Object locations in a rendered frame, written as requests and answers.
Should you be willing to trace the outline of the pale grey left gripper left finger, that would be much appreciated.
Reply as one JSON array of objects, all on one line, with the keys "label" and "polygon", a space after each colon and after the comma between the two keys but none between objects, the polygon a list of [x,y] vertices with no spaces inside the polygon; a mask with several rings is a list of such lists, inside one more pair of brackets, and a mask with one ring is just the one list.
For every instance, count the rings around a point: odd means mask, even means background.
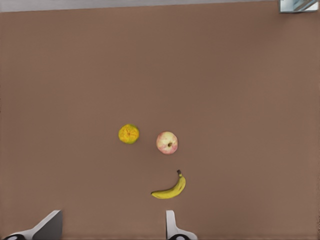
[{"label": "pale grey left gripper left finger", "polygon": [[31,229],[12,233],[3,240],[61,240],[63,212],[54,210]]}]

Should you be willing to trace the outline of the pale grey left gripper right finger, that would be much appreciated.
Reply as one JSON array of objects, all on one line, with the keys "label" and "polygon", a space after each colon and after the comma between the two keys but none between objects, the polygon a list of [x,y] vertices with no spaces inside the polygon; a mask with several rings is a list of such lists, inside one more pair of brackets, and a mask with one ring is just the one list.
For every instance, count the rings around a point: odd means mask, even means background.
[{"label": "pale grey left gripper right finger", "polygon": [[190,231],[177,227],[175,212],[173,210],[165,211],[166,240],[198,240],[198,237]]}]

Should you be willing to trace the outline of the pink-white apple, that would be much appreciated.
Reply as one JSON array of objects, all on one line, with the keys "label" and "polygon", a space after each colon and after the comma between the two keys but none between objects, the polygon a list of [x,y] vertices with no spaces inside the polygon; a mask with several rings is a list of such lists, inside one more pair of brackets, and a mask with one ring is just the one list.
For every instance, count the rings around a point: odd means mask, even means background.
[{"label": "pink-white apple", "polygon": [[174,154],[179,146],[178,138],[171,131],[162,131],[156,139],[157,149],[165,155]]}]

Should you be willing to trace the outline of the yellow banana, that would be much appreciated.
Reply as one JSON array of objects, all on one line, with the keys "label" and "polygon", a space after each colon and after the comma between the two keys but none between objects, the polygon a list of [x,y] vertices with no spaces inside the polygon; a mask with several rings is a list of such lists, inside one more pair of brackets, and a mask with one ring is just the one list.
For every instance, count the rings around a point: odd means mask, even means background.
[{"label": "yellow banana", "polygon": [[173,187],[169,189],[164,189],[164,190],[152,191],[150,195],[156,199],[162,199],[162,200],[172,199],[180,195],[185,189],[187,185],[187,181],[186,181],[186,178],[183,176],[181,170],[177,170],[177,175],[178,175],[178,179],[176,184]]}]

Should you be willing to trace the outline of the yellow-green orange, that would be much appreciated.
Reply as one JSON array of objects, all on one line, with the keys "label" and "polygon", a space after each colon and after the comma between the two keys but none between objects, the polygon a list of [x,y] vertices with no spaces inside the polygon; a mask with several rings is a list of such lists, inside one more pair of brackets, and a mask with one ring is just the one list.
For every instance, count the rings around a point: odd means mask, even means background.
[{"label": "yellow-green orange", "polygon": [[134,124],[125,124],[118,131],[118,138],[125,144],[134,144],[140,137],[140,131]]}]

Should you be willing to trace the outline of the silver frame post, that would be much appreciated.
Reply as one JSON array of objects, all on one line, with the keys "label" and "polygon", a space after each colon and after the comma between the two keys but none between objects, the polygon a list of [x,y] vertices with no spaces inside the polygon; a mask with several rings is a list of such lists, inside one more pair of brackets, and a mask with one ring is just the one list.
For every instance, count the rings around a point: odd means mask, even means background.
[{"label": "silver frame post", "polygon": [[316,12],[320,8],[320,0],[278,0],[280,13]]}]

